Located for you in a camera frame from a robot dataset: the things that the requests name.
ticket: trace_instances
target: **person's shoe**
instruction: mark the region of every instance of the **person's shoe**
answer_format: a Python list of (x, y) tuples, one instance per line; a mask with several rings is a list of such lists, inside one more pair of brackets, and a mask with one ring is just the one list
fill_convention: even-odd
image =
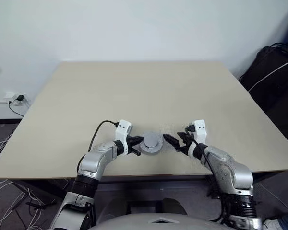
[(263, 230), (283, 230), (283, 229), (279, 225), (279, 222), (277, 219), (274, 219), (274, 220), (267, 219), (263, 223)]

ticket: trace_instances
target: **beige tabletop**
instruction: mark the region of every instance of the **beige tabletop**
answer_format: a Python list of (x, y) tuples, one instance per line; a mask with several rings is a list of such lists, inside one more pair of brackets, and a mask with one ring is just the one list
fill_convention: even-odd
[[(218, 62), (64, 62), (0, 155), (0, 178), (68, 178), (105, 119), (176, 134), (204, 119), (207, 144), (253, 172), (288, 169), (288, 141), (236, 78)], [(105, 124), (95, 143), (114, 138)], [(203, 175), (199, 161), (165, 143), (155, 156), (119, 156), (104, 176)]]

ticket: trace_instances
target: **gray floor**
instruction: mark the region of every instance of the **gray floor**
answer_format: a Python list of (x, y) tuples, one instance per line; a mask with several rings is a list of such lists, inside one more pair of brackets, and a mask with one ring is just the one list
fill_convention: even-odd
[[(0, 125), (0, 140), (4, 140), (15, 128), (16, 125)], [(265, 179), (261, 181), (260, 184), (288, 206), (288, 171)], [(95, 196), (97, 215), (101, 212), (107, 202), (114, 198), (126, 198), (129, 200), (161, 200), (167, 197), (178, 200), (184, 206), (188, 215), (192, 217), (213, 219), (218, 216), (220, 212), (220, 202), (219, 200), (212, 200), (206, 197), (208, 191), (207, 182), (195, 181), (193, 182), (192, 187), (183, 186), (183, 184), (173, 187), (175, 188), (166, 187), (163, 189), (97, 191)], [(20, 191), (12, 184), (0, 191), (0, 219), (19, 194)], [(254, 194), (257, 202), (257, 213), (261, 218), (265, 219), (288, 212), (279, 200), (263, 189), (259, 184), (254, 185)], [(44, 210), (37, 225), (47, 229), (59, 205), (60, 203), (57, 203)], [(28, 225), (32, 219), (28, 213), (28, 205), (23, 202), (17, 210), (25, 224)], [(24, 226), (16, 213), (12, 212), (12, 214), (4, 220), (1, 229), (23, 230)]]

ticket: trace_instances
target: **round gray object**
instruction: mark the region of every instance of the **round gray object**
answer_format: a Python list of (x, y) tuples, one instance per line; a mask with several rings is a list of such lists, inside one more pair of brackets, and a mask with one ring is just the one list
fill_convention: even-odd
[(159, 133), (148, 132), (142, 135), (143, 141), (140, 143), (141, 152), (147, 155), (156, 155), (163, 146), (163, 138)]

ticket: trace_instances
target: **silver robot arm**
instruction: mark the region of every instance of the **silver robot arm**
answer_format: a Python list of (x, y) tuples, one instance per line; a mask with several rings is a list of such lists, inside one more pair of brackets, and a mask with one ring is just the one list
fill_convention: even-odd
[(223, 222), (229, 227), (243, 230), (261, 230), (262, 222), (257, 217), (253, 201), (253, 176), (251, 170), (236, 162), (226, 152), (203, 143), (197, 143), (194, 125), (186, 132), (177, 133), (185, 146), (169, 134), (164, 139), (176, 151), (181, 151), (192, 159), (199, 159), (201, 164), (211, 170), (222, 193), (224, 206)]
[(143, 137), (131, 137), (132, 125), (121, 120), (117, 124), (115, 140), (94, 146), (78, 165), (77, 177), (54, 217), (50, 229), (80, 230), (95, 225), (94, 195), (106, 166), (118, 155), (140, 152), (133, 149)]

